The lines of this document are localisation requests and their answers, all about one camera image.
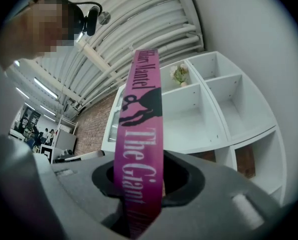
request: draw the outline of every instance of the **white cabinet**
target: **white cabinet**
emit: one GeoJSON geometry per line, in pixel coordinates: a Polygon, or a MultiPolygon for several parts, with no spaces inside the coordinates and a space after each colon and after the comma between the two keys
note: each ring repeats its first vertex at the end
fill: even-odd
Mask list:
{"type": "MultiPolygon", "coordinates": [[[[162,67],[163,147],[192,154],[214,150],[216,163],[237,171],[236,151],[250,145],[255,176],[250,180],[283,202],[286,157],[281,133],[266,99],[250,78],[219,52],[209,52],[162,67]],[[186,64],[187,86],[170,76],[186,64]]],[[[101,149],[114,154],[123,90],[114,100],[101,149]]]]}

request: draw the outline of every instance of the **headset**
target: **headset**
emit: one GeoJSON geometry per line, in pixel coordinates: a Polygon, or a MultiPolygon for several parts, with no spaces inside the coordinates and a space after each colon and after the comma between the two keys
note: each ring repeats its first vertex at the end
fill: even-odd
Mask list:
{"type": "Polygon", "coordinates": [[[87,33],[88,36],[93,36],[96,32],[96,25],[99,16],[101,16],[101,25],[107,24],[111,18],[110,14],[106,11],[103,12],[103,7],[100,3],[86,1],[86,2],[71,2],[69,0],[53,0],[52,3],[67,5],[68,14],[70,17],[73,16],[73,22],[69,26],[68,39],[73,40],[75,35],[80,33],[87,33]],[[88,12],[87,16],[84,16],[83,11],[79,8],[78,5],[94,5],[88,12]]]}

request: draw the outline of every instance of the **brick wall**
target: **brick wall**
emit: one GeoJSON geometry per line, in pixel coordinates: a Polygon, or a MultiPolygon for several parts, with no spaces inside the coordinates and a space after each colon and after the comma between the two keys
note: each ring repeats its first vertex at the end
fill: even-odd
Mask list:
{"type": "Polygon", "coordinates": [[[79,122],[75,135],[74,155],[79,156],[101,149],[103,137],[117,92],[113,92],[100,102],[79,115],[75,122],[79,122]]]}

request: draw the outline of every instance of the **white corrugated ceiling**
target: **white corrugated ceiling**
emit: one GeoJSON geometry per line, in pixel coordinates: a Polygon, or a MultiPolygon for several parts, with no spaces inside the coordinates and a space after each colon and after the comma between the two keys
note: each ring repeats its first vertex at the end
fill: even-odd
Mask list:
{"type": "MultiPolygon", "coordinates": [[[[83,36],[75,47],[52,57],[21,60],[20,67],[13,65],[8,73],[29,96],[30,106],[42,113],[40,105],[47,107],[56,113],[56,117],[51,116],[56,120],[64,113],[66,102],[70,105],[64,116],[73,119],[83,107],[92,106],[122,85],[138,48],[159,49],[164,65],[203,51],[201,28],[191,0],[70,1],[98,2],[111,14],[111,20],[106,25],[98,23],[95,35],[83,36]],[[39,87],[35,77],[59,98],[54,99],[39,87]]],[[[91,7],[80,6],[84,15],[91,7]]]]}

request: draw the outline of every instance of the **flower bouquet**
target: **flower bouquet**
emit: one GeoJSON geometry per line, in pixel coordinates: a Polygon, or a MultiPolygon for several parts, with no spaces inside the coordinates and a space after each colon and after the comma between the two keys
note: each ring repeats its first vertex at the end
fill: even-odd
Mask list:
{"type": "Polygon", "coordinates": [[[180,66],[172,66],[170,68],[170,76],[175,80],[181,87],[187,86],[188,68],[185,64],[180,66]]]}

